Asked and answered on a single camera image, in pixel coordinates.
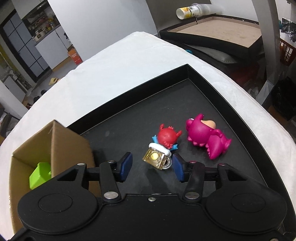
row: green toy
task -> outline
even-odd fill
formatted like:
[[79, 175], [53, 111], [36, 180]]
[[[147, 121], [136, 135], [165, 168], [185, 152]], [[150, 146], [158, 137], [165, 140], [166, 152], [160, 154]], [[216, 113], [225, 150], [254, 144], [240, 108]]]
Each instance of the green toy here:
[[39, 162], [37, 168], [29, 177], [30, 189], [33, 190], [50, 179], [50, 164], [48, 162]]

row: black tray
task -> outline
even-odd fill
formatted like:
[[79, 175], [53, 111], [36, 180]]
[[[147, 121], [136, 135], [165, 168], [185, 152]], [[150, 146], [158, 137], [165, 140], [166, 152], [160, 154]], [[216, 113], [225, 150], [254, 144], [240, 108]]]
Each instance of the black tray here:
[[190, 18], [183, 20], [182, 23], [175, 24], [171, 27], [165, 28], [163, 30], [159, 31], [161, 39], [164, 40], [174, 40], [179, 43], [189, 44], [189, 45], [197, 45], [207, 48], [216, 49], [219, 51], [222, 51], [224, 53], [234, 55], [236, 57], [242, 58], [242, 59], [255, 59], [258, 56], [258, 53], [262, 49], [263, 41], [262, 36], [257, 39], [250, 47], [244, 47], [239, 44], [231, 43], [228, 41], [200, 36], [200, 35], [194, 35], [194, 34], [185, 34], [185, 33], [176, 33], [176, 32], [169, 32], [172, 29], [181, 27], [183, 25], [196, 22], [198, 20], [204, 19], [204, 18], [210, 18], [210, 17], [222, 17], [222, 18], [231, 18], [243, 22], [249, 22], [259, 25], [258, 22], [252, 21], [245, 18], [238, 18], [238, 17], [232, 17], [232, 16], [226, 16], [226, 15], [217, 15], [217, 14], [211, 14], [202, 16], [199, 18]]
[[[203, 113], [214, 120], [232, 143], [228, 151], [210, 160], [204, 148], [187, 141], [185, 122]], [[288, 205], [284, 226], [296, 232], [295, 212], [287, 190], [269, 156], [249, 127], [230, 104], [189, 65], [158, 76], [96, 108], [70, 126], [85, 137], [101, 161], [119, 160], [126, 152], [133, 154], [133, 166], [127, 180], [118, 183], [122, 195], [178, 193], [186, 183], [178, 182], [174, 171], [157, 170], [142, 161], [151, 137], [160, 124], [182, 130], [176, 151], [184, 160], [197, 160], [207, 167], [224, 162], [280, 193]], [[204, 196], [215, 190], [205, 182]]]

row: orange box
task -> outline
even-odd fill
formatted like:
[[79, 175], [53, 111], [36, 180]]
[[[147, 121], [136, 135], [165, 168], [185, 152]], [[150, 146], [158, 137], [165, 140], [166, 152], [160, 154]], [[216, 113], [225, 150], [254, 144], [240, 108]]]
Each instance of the orange box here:
[[74, 60], [74, 62], [77, 65], [79, 65], [79, 64], [81, 64], [83, 62], [75, 48], [69, 50], [68, 55]]

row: toy figure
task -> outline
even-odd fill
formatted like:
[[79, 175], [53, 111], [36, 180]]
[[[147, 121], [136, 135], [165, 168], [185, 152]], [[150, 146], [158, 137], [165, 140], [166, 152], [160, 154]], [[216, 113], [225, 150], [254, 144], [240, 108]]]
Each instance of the toy figure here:
[[216, 124], [212, 120], [202, 120], [203, 114], [199, 114], [195, 119], [186, 121], [186, 130], [188, 131], [187, 140], [191, 141], [195, 146], [204, 146], [209, 137], [217, 133], [221, 135], [221, 131], [215, 129]]
[[164, 126], [164, 124], [160, 125], [157, 136], [155, 135], [152, 137], [153, 141], [163, 145], [169, 150], [178, 149], [178, 145], [175, 143], [177, 142], [178, 137], [182, 134], [182, 131], [175, 132], [173, 127], [169, 126], [168, 128], [164, 128]]
[[214, 160], [221, 153], [225, 153], [230, 143], [231, 139], [227, 139], [223, 133], [221, 135], [213, 133], [205, 145], [209, 158]]
[[149, 149], [143, 157], [143, 161], [159, 170], [168, 169], [172, 165], [171, 152], [161, 144], [150, 143]]
[[217, 158], [228, 149], [231, 139], [227, 139], [223, 132], [216, 129], [216, 124], [212, 120], [203, 120], [203, 114], [199, 114], [195, 119], [186, 121], [188, 140], [195, 146], [207, 148], [211, 160]]

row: paper cup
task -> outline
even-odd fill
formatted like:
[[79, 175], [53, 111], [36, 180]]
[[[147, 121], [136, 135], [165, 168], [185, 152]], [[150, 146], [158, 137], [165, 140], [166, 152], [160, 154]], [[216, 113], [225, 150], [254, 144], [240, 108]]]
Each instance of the paper cup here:
[[192, 18], [192, 17], [198, 18], [202, 16], [202, 8], [199, 4], [190, 6], [190, 7], [178, 8], [176, 10], [176, 15], [179, 19]]

